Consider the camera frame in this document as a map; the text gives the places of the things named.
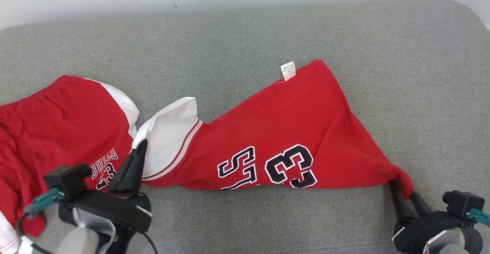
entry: jersey number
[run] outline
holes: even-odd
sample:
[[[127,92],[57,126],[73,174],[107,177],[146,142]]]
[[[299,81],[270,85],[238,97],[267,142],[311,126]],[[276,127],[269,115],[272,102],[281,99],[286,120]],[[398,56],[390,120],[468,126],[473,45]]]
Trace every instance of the jersey number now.
[[[249,146],[243,149],[239,153],[233,155],[231,162],[226,160],[217,166],[217,175],[220,178],[227,177],[228,175],[236,172],[240,168],[240,164],[247,166],[243,169],[244,179],[238,181],[237,183],[222,188],[222,190],[233,190],[245,184],[253,184],[257,181],[257,169],[255,168],[255,147]],[[301,177],[303,181],[298,179],[293,179],[289,182],[294,188],[305,188],[316,184],[317,178],[310,170],[313,164],[313,156],[311,155],[308,148],[297,144],[283,153],[276,155],[275,157],[266,161],[265,170],[271,180],[275,184],[283,184],[287,181],[286,170],[291,169],[295,165],[298,165],[301,170]],[[285,170],[279,170],[278,166],[282,165]]]
[[[100,189],[104,188],[105,186],[107,186],[107,184],[109,184],[111,182],[112,178],[114,178],[114,176],[116,175],[116,171],[114,170],[114,166],[112,166],[112,163],[110,163],[110,162],[105,165],[105,172],[109,176],[106,177],[105,179],[103,179],[104,175],[102,175],[102,178],[98,181],[97,190],[100,190]]]
[[[289,184],[294,188],[306,188],[316,184],[317,178],[310,170],[310,167],[313,164],[313,156],[308,148],[300,144],[297,144],[266,161],[265,169],[271,182],[282,184],[287,181],[288,178],[285,170],[278,170],[277,166],[282,165],[284,169],[289,170],[296,165],[296,163],[294,163],[294,158],[299,160],[296,161],[296,163],[299,166],[299,170],[301,170],[303,181],[293,179],[289,181]]]

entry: white label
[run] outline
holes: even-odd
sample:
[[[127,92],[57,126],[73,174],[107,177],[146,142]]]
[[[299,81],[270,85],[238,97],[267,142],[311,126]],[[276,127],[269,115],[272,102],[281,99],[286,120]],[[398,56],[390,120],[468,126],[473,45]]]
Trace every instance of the white label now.
[[[287,81],[296,75],[296,67],[294,62],[288,62],[287,64],[281,65],[282,75],[284,76],[284,81]]]

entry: gray fabric surface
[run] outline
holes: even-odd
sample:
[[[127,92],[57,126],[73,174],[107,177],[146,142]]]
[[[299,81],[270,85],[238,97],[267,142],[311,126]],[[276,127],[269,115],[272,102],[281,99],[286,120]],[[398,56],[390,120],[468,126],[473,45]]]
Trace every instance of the gray fabric surface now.
[[[212,121],[320,58],[385,155],[436,209],[447,190],[490,200],[490,35],[444,0],[140,15],[35,24],[0,32],[0,103],[72,74],[128,94],[139,123],[184,96]],[[235,192],[148,188],[149,235],[161,253],[396,253],[382,187]],[[71,228],[55,209],[39,242]],[[485,239],[488,228],[481,228]],[[142,236],[131,253],[151,253]]]

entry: black number 23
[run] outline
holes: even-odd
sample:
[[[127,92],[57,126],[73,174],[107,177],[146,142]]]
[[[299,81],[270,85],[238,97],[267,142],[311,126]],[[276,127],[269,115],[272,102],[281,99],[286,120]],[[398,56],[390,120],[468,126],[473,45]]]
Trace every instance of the black number 23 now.
[[[244,167],[246,166],[243,169],[243,176],[245,179],[242,179],[231,186],[224,187],[222,190],[237,189],[240,186],[253,184],[257,181],[257,172],[255,163],[252,163],[253,161],[255,161],[255,147],[249,146],[233,155],[231,161],[226,160],[225,162],[220,163],[217,166],[217,172],[220,178],[227,177],[238,170],[238,168],[240,168],[240,162],[243,163]],[[285,170],[279,170],[279,165],[282,165]],[[285,171],[294,166],[299,167],[303,181],[292,179],[289,181],[289,184],[294,188],[306,188],[317,183],[317,178],[310,169],[311,165],[313,165],[313,156],[310,151],[305,146],[297,144],[285,150],[283,153],[267,160],[265,170],[272,183],[283,184],[288,180]]]

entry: red jersey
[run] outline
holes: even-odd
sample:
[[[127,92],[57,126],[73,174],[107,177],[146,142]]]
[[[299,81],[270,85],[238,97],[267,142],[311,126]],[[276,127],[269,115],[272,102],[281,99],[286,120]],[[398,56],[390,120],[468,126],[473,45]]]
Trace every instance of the red jersey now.
[[[314,60],[206,124],[194,98],[182,98],[147,121],[143,181],[150,186],[233,190],[284,184],[345,188],[410,178],[383,155],[352,114],[332,72]]]

